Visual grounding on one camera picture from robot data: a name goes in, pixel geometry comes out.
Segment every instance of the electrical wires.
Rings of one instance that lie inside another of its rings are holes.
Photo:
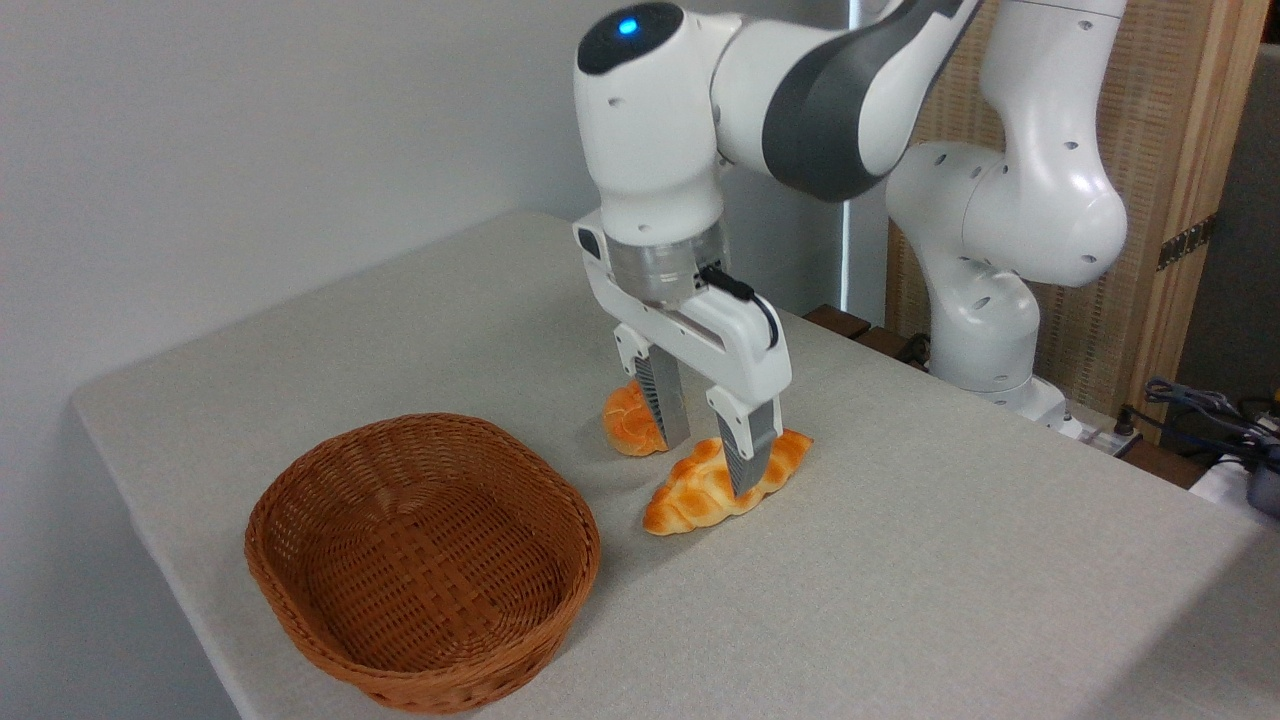
[[[1247,468],[1266,465],[1280,473],[1280,436],[1275,430],[1249,420],[1244,413],[1220,392],[1196,389],[1165,378],[1152,378],[1146,386],[1147,402],[1181,409],[1169,421],[1160,421],[1132,405],[1121,407],[1121,421],[1128,416],[1160,428],[1169,437],[1188,442],[1204,451],[1239,457]],[[1229,433],[1226,439],[1203,437],[1179,427],[1188,416],[1199,416],[1212,427]]]

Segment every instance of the white wall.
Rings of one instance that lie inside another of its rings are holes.
[[[72,389],[502,211],[589,210],[570,60],[617,4],[0,0],[0,717],[234,715]],[[829,301],[836,209],[730,193],[748,279]]]

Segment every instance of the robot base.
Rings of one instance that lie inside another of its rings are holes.
[[[1062,391],[1037,377],[1011,391],[974,392],[974,395],[1071,439],[1079,439],[1084,432],[1084,425],[1068,414]]]

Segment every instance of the table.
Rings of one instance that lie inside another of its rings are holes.
[[[804,466],[744,518],[649,537],[690,445],[605,445],[612,325],[568,224],[512,214],[73,405],[247,719],[404,717],[302,659],[242,538],[303,451],[422,411],[506,428],[603,538],[561,653],[475,717],[1280,716],[1280,536],[790,315]],[[694,439],[716,434],[704,388],[686,373]]]

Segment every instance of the bread roll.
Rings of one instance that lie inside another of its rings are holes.
[[[733,497],[733,484],[724,464],[719,438],[694,446],[689,457],[676,462],[667,484],[658,488],[644,514],[644,529],[655,536],[709,528],[730,515],[741,515],[786,484],[804,460],[813,439],[795,430],[782,430],[773,441],[769,465],[759,484],[742,497]]]
[[[609,395],[600,419],[604,423],[604,439],[622,455],[644,457],[667,451],[667,442],[662,439],[662,430],[653,421],[636,380]]]

